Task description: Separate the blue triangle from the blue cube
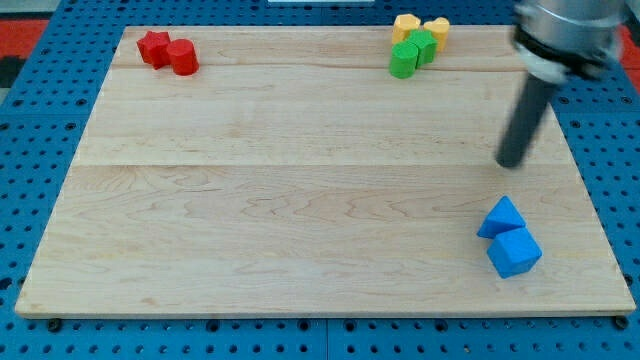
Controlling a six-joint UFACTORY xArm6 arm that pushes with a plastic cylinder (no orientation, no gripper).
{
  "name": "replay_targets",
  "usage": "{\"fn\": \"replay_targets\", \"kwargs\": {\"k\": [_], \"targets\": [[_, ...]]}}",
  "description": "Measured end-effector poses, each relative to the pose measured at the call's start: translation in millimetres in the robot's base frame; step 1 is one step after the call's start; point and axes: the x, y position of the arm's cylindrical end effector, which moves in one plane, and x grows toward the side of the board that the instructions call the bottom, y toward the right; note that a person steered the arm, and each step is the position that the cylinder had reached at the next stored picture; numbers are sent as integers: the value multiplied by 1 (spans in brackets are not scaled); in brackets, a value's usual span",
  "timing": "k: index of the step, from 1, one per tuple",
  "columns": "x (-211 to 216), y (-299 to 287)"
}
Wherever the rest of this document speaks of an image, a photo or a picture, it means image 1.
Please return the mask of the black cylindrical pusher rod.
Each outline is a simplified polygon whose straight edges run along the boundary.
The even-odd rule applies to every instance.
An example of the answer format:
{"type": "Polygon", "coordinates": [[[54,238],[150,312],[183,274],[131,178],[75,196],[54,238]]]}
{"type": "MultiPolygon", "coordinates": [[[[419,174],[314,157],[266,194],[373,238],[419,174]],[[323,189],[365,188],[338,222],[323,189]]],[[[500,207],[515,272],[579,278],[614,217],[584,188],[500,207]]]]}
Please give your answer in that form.
{"type": "Polygon", "coordinates": [[[501,167],[522,164],[557,88],[557,84],[527,75],[496,151],[495,160],[501,167]]]}

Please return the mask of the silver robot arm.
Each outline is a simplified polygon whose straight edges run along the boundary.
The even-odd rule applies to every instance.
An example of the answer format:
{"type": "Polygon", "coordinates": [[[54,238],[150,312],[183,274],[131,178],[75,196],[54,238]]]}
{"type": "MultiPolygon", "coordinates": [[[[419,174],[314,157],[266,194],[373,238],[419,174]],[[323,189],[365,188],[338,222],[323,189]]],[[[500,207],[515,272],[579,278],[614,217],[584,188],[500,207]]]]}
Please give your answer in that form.
{"type": "Polygon", "coordinates": [[[527,76],[495,153],[503,168],[521,165],[549,102],[571,75],[600,78],[619,60],[624,0],[524,0],[515,4],[512,45],[527,76]]]}

